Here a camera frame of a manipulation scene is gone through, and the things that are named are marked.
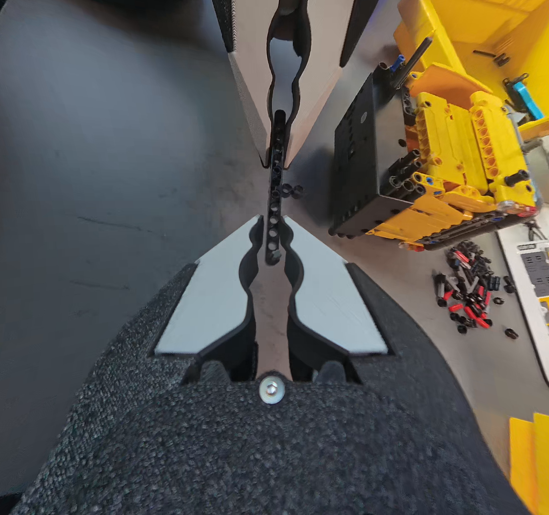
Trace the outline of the yellow grey sticker sheet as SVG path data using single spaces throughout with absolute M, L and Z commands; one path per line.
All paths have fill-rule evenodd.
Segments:
M 517 250 L 548 326 L 548 241 L 518 244 Z

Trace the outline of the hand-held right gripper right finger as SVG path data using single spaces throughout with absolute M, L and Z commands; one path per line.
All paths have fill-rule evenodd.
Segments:
M 352 359 L 388 355 L 355 279 L 355 265 L 288 216 L 282 218 L 285 275 L 292 291 L 287 340 L 293 381 L 313 381 L 327 362 L 358 379 Z

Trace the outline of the white book stand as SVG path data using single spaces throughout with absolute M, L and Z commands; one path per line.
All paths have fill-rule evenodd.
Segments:
M 548 241 L 548 234 L 525 224 L 498 231 L 498 241 L 514 283 L 516 297 L 545 382 L 548 382 L 548 326 L 534 289 L 518 254 L 517 245 L 530 241 Z

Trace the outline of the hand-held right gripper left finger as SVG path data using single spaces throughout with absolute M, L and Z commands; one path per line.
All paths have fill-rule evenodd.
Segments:
M 257 215 L 189 267 L 190 277 L 168 311 L 154 355 L 218 361 L 232 381 L 257 373 L 256 320 L 250 287 L 258 273 L 263 216 Z

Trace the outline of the pile of black red pins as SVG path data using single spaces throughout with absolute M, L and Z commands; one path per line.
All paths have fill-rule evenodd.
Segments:
M 445 310 L 457 332 L 494 327 L 491 308 L 503 306 L 508 295 L 517 293 L 510 276 L 498 276 L 491 268 L 492 259 L 474 241 L 466 239 L 445 252 L 449 272 L 432 275 L 436 304 Z

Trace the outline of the yellow plastic bin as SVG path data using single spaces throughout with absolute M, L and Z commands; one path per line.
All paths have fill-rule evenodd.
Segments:
M 523 140 L 548 136 L 548 0 L 400 0 L 394 31 L 411 57 L 425 37 L 433 42 L 419 71 L 443 65 L 475 79 L 513 104 L 504 81 L 521 80 L 543 118 L 519 127 Z
M 548 415 L 510 418 L 510 482 L 531 514 L 548 514 Z

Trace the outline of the yellow black lego model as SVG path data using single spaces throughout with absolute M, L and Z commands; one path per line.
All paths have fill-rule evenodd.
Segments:
M 378 64 L 340 120 L 331 236 L 433 251 L 539 214 L 504 102 L 447 66 L 413 71 L 432 41 L 407 62 Z

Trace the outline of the assorted small lego pieces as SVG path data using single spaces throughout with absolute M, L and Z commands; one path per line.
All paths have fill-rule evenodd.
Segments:
M 548 117 L 548 59 L 520 56 L 510 50 L 474 49 L 467 68 L 472 76 L 490 87 L 524 113 L 527 121 Z

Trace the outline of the black lego beam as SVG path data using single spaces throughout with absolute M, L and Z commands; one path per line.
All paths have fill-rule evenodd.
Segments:
M 279 249 L 279 223 L 282 203 L 282 178 L 285 161 L 286 119 L 283 110 L 277 110 L 273 116 L 269 185 L 267 198 L 267 216 L 265 232 L 265 263 L 268 266 L 278 264 L 281 259 Z

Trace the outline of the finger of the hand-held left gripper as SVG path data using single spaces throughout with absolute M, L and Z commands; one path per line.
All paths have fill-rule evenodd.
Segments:
M 285 168 L 288 168 L 319 117 L 342 72 L 340 65 L 354 0 L 305 0 L 304 49 L 292 85 Z
M 230 0 L 232 51 L 230 66 L 252 141 L 268 166 L 272 128 L 273 72 L 268 39 L 279 0 Z

